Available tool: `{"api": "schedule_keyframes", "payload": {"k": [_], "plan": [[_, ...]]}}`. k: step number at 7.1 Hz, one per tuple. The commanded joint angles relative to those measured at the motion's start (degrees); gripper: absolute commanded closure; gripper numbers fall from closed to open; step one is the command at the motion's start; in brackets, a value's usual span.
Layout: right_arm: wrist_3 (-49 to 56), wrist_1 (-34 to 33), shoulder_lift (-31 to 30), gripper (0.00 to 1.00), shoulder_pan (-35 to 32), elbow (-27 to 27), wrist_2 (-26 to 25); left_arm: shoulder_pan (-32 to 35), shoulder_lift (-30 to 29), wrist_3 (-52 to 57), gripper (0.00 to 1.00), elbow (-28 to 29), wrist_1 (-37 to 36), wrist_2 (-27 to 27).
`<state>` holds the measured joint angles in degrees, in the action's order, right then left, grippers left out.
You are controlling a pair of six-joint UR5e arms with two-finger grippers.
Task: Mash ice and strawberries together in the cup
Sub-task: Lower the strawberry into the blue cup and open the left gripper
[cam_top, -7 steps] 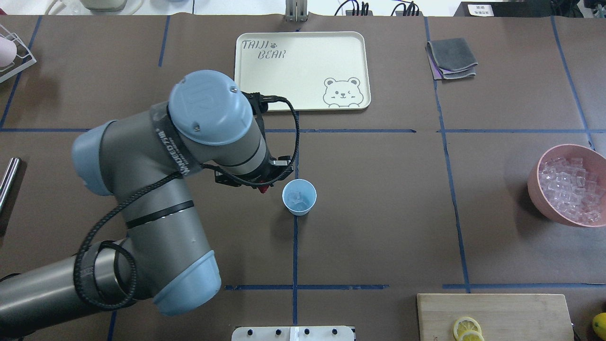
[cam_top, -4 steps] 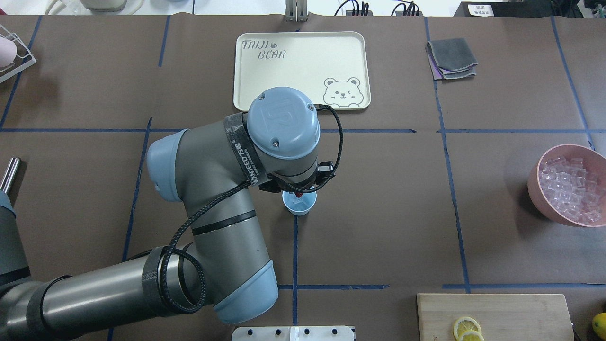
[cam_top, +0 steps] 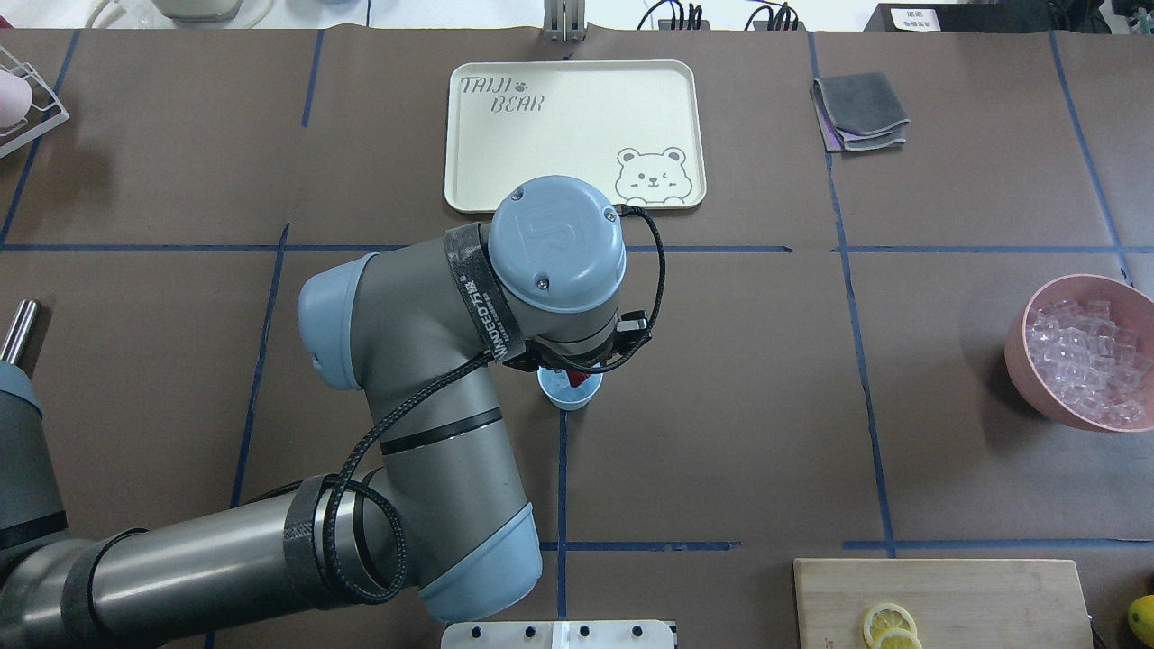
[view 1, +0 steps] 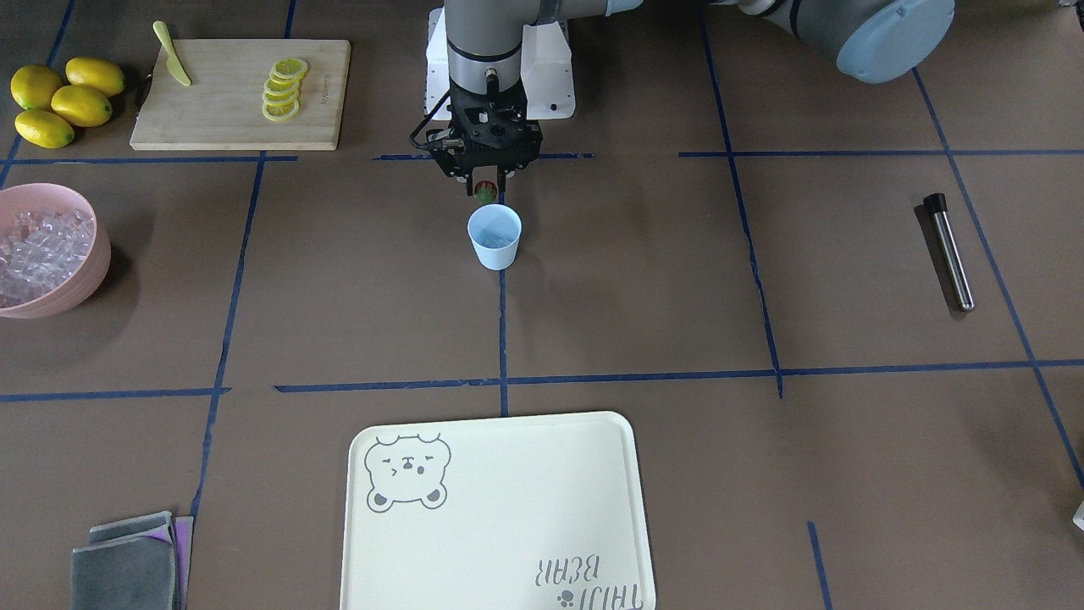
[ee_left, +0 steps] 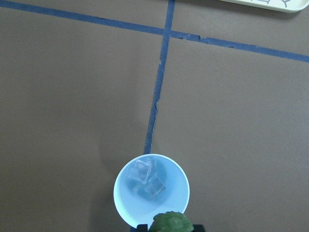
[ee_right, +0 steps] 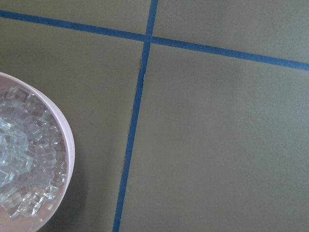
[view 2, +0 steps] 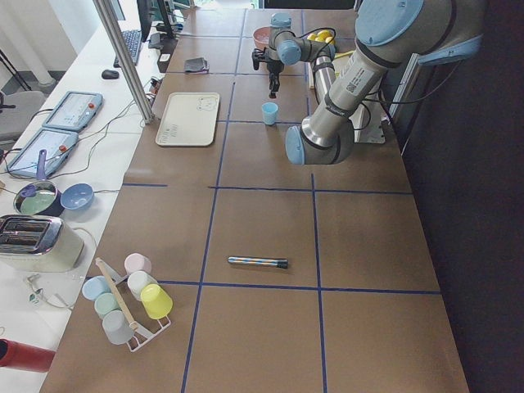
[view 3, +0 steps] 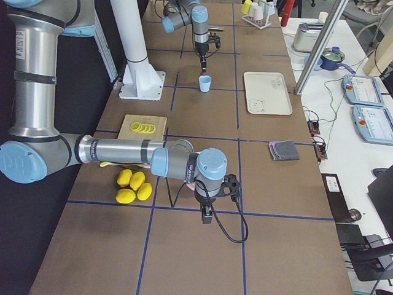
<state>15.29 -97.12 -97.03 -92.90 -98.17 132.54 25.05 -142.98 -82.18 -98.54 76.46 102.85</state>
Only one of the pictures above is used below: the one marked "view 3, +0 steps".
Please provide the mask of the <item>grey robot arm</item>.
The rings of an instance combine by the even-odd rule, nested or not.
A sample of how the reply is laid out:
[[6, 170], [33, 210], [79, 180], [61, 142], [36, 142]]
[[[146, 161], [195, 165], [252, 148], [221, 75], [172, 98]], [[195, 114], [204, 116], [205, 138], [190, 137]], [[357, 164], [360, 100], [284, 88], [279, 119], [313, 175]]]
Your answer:
[[[55, 126], [63, 133], [112, 136], [125, 115], [137, 114], [166, 116], [172, 134], [219, 136], [225, 118], [233, 111], [229, 93], [174, 88], [173, 78], [159, 102], [122, 100], [112, 95], [92, 37], [60, 37], [57, 62]], [[2, 230], [50, 231], [60, 217], [77, 172], [77, 167], [66, 168], [32, 184], [17, 184], [2, 177]]]
[[166, 33], [173, 33], [188, 25], [192, 26], [194, 51], [200, 59], [201, 74], [207, 71], [207, 52], [214, 42], [208, 29], [208, 9], [201, 1], [163, 1], [161, 24]]

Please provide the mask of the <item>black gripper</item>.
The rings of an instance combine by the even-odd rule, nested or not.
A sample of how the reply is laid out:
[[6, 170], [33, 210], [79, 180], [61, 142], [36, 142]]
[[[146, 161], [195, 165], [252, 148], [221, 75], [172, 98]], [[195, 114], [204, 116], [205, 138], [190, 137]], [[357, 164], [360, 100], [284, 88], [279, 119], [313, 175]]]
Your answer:
[[195, 43], [195, 51], [197, 55], [200, 57], [200, 63], [201, 63], [201, 73], [205, 74], [206, 73], [206, 68], [207, 68], [207, 61], [206, 61], [206, 54], [209, 50], [209, 42], [204, 42], [204, 43]]
[[212, 218], [213, 218], [212, 204], [216, 201], [217, 197], [206, 197], [196, 192], [195, 198], [200, 204], [202, 223], [203, 224], [212, 223]]

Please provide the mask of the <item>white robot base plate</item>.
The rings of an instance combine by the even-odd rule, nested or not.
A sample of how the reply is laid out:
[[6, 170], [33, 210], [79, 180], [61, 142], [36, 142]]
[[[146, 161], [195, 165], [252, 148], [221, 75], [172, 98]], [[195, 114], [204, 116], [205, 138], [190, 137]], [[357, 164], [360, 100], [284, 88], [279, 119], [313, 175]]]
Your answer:
[[126, 66], [119, 97], [124, 100], [159, 101], [162, 96], [166, 73], [163, 71], [156, 71], [155, 73], [156, 76], [154, 76], [152, 82], [143, 82], [138, 74], [135, 74], [133, 79], [131, 70]]

